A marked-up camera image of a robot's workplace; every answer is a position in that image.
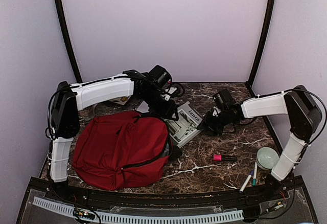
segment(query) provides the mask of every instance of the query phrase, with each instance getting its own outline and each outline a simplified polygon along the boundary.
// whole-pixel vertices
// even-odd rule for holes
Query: red bag
[[[161,178],[171,153],[163,120],[127,111],[94,118],[79,136],[72,166],[102,189],[144,187]]]

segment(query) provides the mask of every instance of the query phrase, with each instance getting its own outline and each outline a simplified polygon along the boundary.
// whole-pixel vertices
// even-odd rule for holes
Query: white marker
[[[254,174],[254,171],[251,170],[251,173],[248,175],[247,179],[245,180],[245,182],[243,183],[243,186],[240,189],[240,193],[243,193],[246,185],[249,183],[249,181],[250,181],[251,177],[253,176],[253,174]]]
[[[258,170],[258,164],[255,162],[254,164],[254,174],[253,174],[253,182],[252,185],[255,186],[256,185],[256,172]]]

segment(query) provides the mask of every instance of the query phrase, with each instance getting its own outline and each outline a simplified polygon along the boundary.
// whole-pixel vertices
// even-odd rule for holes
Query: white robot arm
[[[279,182],[298,163],[322,118],[318,105],[302,85],[288,92],[251,98],[241,103],[236,103],[226,89],[215,94],[213,99],[217,108],[208,111],[198,127],[213,135],[221,135],[225,125],[238,124],[243,119],[276,114],[289,116],[290,138],[271,171],[271,175]]]
[[[55,183],[67,180],[69,149],[80,129],[78,111],[86,107],[115,98],[138,95],[149,105],[150,112],[178,120],[177,104],[167,98],[167,93],[170,92],[162,89],[169,80],[170,74],[157,65],[148,73],[130,70],[87,83],[60,83],[49,102],[48,110],[47,132],[52,139],[49,156],[51,179]]]

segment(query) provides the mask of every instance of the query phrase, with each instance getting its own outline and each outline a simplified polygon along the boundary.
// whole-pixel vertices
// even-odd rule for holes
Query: zipper
[[[170,143],[170,144],[169,144],[169,148],[170,148],[170,150],[169,150],[169,151],[170,151],[169,155],[171,155],[171,153],[172,153],[172,151],[173,151],[173,148],[172,148],[172,142],[171,142],[171,140],[170,140],[170,136],[169,136],[168,125],[167,125],[166,123],[165,123],[165,125],[166,125],[166,129],[167,129],[167,132],[168,132],[168,136],[167,136],[167,139],[166,139],[166,143],[165,143],[163,149],[161,150],[161,152],[160,152],[157,156],[155,156],[154,158],[149,159],[149,160],[146,160],[146,161],[144,161],[144,162],[137,163],[137,164],[128,164],[128,165],[124,165],[124,166],[121,168],[122,171],[124,171],[124,169],[127,169],[127,168],[134,168],[134,167],[140,167],[140,166],[143,166],[143,165],[146,165],[146,164],[151,164],[152,162],[158,160],[158,159],[161,157],[161,155],[164,153],[164,151],[165,151],[165,149],[166,149],[166,146],[167,146],[167,143]]]

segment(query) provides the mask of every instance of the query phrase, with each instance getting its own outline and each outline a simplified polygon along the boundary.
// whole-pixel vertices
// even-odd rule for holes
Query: bowl
[[[270,147],[263,147],[256,153],[256,163],[263,170],[272,170],[278,159],[277,152]]]

